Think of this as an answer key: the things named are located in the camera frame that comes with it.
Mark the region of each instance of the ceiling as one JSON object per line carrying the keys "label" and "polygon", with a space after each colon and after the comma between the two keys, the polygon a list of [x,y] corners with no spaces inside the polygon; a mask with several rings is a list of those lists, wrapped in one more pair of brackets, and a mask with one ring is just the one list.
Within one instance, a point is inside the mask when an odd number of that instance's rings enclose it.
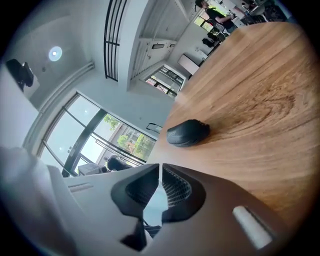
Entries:
{"label": "ceiling", "polygon": [[189,17],[193,17],[200,8],[195,8],[195,0],[180,0]]}
{"label": "ceiling", "polygon": [[[54,0],[39,5],[14,35],[4,60],[28,62],[40,87],[30,101],[38,107],[55,87],[83,67],[90,57],[83,40],[85,0]],[[49,51],[59,46],[62,56],[49,60]]]}
{"label": "ceiling", "polygon": [[[181,6],[185,5],[182,2],[177,4],[179,1],[181,0],[156,1],[140,37],[178,41],[189,24],[181,10]],[[185,9],[185,12],[192,15],[190,10]]]}

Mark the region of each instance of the tree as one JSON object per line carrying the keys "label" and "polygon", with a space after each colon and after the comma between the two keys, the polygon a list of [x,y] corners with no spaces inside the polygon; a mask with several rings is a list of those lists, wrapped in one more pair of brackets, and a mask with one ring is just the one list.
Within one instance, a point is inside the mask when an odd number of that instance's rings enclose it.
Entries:
{"label": "tree", "polygon": [[120,123],[120,121],[118,121],[117,119],[115,119],[113,116],[107,114],[104,119],[103,119],[106,123],[110,124],[110,131],[114,131],[118,124]]}
{"label": "tree", "polygon": [[128,136],[127,135],[121,135],[118,140],[117,140],[118,144],[123,147],[124,149],[126,149],[128,147],[128,145],[126,144],[126,142],[128,142]]}
{"label": "tree", "polygon": [[136,140],[136,143],[134,144],[134,153],[139,154],[143,150],[143,145],[144,145],[144,138],[145,136],[143,134],[140,134],[138,139]]}

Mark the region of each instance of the desk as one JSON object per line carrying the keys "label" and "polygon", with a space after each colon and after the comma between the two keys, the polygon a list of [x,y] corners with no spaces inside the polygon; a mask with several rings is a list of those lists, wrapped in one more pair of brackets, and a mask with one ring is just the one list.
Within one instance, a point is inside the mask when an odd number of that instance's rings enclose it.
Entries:
{"label": "desk", "polygon": [[[236,29],[175,98],[148,163],[231,180],[294,226],[319,183],[316,61],[294,24]],[[187,148],[168,144],[167,129],[188,119],[210,124],[210,136]]]}

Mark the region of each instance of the person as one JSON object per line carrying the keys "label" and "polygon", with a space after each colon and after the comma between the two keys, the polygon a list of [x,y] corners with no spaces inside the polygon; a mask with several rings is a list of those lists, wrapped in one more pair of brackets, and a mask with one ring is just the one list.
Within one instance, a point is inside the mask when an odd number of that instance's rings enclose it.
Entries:
{"label": "person", "polygon": [[235,18],[234,14],[224,16],[213,8],[209,8],[209,4],[204,0],[196,0],[195,5],[204,9],[211,20],[221,24],[230,34],[237,28],[237,26],[231,21]]}
{"label": "person", "polygon": [[121,171],[132,168],[131,165],[128,165],[125,162],[119,160],[115,154],[110,156],[109,158],[105,157],[104,160],[106,161],[106,167],[110,171]]}

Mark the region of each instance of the wall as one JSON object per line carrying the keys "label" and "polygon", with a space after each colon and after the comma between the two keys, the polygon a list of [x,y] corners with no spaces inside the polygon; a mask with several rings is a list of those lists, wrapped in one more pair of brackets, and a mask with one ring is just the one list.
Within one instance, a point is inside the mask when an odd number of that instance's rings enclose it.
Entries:
{"label": "wall", "polygon": [[[43,1],[17,29],[4,60],[28,62],[40,84],[30,98],[39,108],[50,93],[71,73],[89,62],[85,27],[86,0]],[[52,47],[62,49],[61,58],[49,60]]]}
{"label": "wall", "polygon": [[121,30],[122,40],[118,54],[118,84],[128,90],[139,47],[139,35],[147,21],[147,16],[155,0],[130,1],[124,16]]}
{"label": "wall", "polygon": [[157,0],[150,10],[140,37],[177,41],[188,23],[175,0]]}
{"label": "wall", "polygon": [[146,129],[148,123],[163,126],[174,100],[149,84],[135,80],[128,91],[117,82],[92,70],[77,81],[79,93],[99,107],[153,138],[157,133]]}
{"label": "wall", "polygon": [[208,38],[207,34],[206,30],[191,22],[169,56],[167,60],[169,66],[189,77],[190,73],[178,64],[178,60],[182,54],[185,54],[197,65],[200,64],[202,58],[196,52],[196,48],[199,48],[205,54],[209,54],[211,51],[211,48],[202,43],[202,39]]}
{"label": "wall", "polygon": [[240,10],[242,10],[243,12],[246,11],[246,9],[244,9],[242,7],[242,3],[244,3],[241,0],[223,0],[222,5],[227,9],[230,10],[231,12],[233,12],[235,15],[237,15],[240,19],[242,19],[245,15],[243,13],[241,13],[240,11],[236,10],[235,7],[238,7]]}
{"label": "wall", "polygon": [[0,146],[21,148],[38,111],[4,66],[0,70],[0,116]]}
{"label": "wall", "polygon": [[[163,48],[152,49],[153,45],[164,44]],[[138,50],[135,56],[132,78],[140,75],[151,66],[163,61],[169,57],[174,50],[170,45],[176,45],[176,41],[170,40],[153,40],[152,38],[140,38]]]}

